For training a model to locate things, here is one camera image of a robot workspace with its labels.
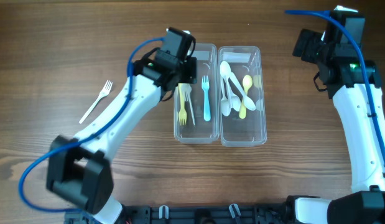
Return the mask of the yellow plastic spoon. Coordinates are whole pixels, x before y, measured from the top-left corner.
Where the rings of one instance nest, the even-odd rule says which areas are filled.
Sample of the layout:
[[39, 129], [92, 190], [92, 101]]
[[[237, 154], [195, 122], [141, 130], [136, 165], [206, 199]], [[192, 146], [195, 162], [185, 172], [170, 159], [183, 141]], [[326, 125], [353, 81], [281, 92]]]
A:
[[[245, 75], [243, 78], [243, 89], [245, 95], [248, 95], [248, 90], [252, 87], [253, 85], [253, 79], [251, 78], [250, 75]], [[241, 119], [244, 119], [246, 117], [246, 112], [247, 112], [247, 107], [245, 105], [246, 100], [243, 98], [242, 100], [242, 105], [239, 110], [239, 117]]]

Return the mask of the white plastic spoon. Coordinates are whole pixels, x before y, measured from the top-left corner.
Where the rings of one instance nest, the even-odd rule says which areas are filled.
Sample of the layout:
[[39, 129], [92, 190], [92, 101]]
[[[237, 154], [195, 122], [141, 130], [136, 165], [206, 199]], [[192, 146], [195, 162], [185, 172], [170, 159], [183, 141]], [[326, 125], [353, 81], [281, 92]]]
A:
[[230, 80], [233, 82], [235, 87], [239, 90], [243, 98], [246, 100], [245, 105], [247, 109], [254, 111], [256, 109], [255, 102], [248, 95], [245, 95], [243, 85], [239, 83], [238, 79], [236, 78], [236, 75], [233, 72], [230, 73]]
[[228, 80], [229, 72], [231, 71], [230, 65], [226, 61], [222, 61], [220, 63], [220, 75], [223, 77], [225, 84], [226, 84], [226, 91], [228, 96], [228, 103], [230, 105], [230, 108], [233, 107], [232, 105], [232, 98], [231, 98], [231, 87]]
[[231, 105], [232, 105], [232, 108], [235, 110], [235, 111], [239, 111], [240, 110], [240, 107], [241, 107], [241, 100], [239, 99], [239, 97], [237, 95], [235, 95], [231, 89], [231, 86], [230, 86], [230, 80], [227, 79], [227, 82], [228, 82], [228, 87], [230, 89], [230, 96], [229, 96], [229, 99], [230, 99], [230, 102], [231, 102]]

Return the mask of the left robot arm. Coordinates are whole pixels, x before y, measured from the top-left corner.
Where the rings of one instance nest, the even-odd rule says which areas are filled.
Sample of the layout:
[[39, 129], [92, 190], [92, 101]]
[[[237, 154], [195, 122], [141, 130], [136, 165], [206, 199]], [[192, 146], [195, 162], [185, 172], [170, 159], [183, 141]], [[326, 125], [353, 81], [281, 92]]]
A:
[[167, 92], [197, 80], [194, 36], [169, 27], [158, 41], [141, 59], [129, 59], [127, 82], [109, 106], [73, 139], [58, 136], [47, 154], [46, 188], [98, 223], [127, 223], [112, 195], [111, 163], [123, 141]]

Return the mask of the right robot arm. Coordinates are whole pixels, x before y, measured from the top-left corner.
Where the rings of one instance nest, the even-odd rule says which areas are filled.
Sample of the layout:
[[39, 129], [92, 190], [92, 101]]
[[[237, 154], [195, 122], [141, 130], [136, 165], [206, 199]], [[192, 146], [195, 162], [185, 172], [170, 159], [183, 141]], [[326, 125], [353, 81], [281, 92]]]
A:
[[284, 222], [385, 223], [385, 118], [376, 64], [361, 51], [365, 18], [357, 11], [309, 11], [324, 32], [304, 29], [293, 55], [318, 67], [315, 81], [341, 119], [351, 163], [351, 194], [327, 200], [290, 196]]

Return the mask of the white plastic fork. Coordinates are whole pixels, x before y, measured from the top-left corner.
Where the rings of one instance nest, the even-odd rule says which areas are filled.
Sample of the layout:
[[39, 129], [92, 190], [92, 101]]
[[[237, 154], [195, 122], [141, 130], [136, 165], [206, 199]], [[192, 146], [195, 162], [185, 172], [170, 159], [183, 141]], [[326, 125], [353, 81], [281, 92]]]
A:
[[181, 89], [182, 93], [185, 94], [186, 91], [187, 91], [187, 84], [186, 83], [182, 83], [180, 89]]
[[100, 100], [102, 100], [103, 98], [105, 98], [109, 95], [109, 93], [111, 92], [111, 89], [112, 89], [112, 85], [113, 85], [112, 81], [110, 81], [110, 80], [106, 81], [106, 83], [104, 84], [104, 87], [101, 89], [97, 99], [92, 103], [92, 105], [87, 109], [85, 114], [79, 120], [80, 124], [82, 124], [84, 122], [84, 120], [87, 119], [87, 117], [94, 110], [94, 108], [100, 102]]
[[189, 105], [190, 105], [190, 113], [191, 113], [193, 125], [195, 126], [196, 123], [195, 123], [195, 117], [193, 112], [192, 100], [190, 96], [191, 92], [192, 92], [192, 87], [189, 84], [185, 84], [185, 94], [186, 94], [187, 101], [189, 102]]

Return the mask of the yellow plastic fork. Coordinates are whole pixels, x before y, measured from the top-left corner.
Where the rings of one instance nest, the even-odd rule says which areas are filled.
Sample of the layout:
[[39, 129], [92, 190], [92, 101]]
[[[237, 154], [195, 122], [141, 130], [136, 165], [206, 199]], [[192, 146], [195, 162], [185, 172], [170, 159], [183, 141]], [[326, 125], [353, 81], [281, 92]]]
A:
[[179, 83], [179, 95], [180, 95], [180, 111], [179, 111], [179, 123], [181, 126], [186, 125], [187, 112], [185, 110], [185, 94], [182, 93], [181, 83]]

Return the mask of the white spoon crossing yellow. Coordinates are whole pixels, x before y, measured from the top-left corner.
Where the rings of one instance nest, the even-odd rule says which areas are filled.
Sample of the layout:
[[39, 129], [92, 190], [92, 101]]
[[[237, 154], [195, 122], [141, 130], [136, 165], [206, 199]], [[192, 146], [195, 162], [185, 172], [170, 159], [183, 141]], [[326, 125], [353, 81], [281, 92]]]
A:
[[228, 102], [228, 99], [226, 97], [226, 92], [225, 92], [225, 86], [224, 86], [224, 81], [221, 78], [220, 80], [220, 86], [221, 86], [221, 112], [223, 116], [229, 116], [231, 112], [231, 108]]

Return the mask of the light blue plastic fork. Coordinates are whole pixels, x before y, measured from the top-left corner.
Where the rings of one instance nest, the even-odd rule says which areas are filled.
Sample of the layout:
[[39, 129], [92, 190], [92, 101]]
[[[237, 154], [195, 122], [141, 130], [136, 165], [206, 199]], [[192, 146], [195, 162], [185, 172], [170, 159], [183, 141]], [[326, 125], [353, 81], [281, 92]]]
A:
[[209, 121], [211, 120], [211, 111], [210, 111], [210, 102], [209, 102], [209, 96], [208, 91], [210, 89], [209, 79], [207, 75], [202, 76], [202, 90], [204, 92], [204, 120]]

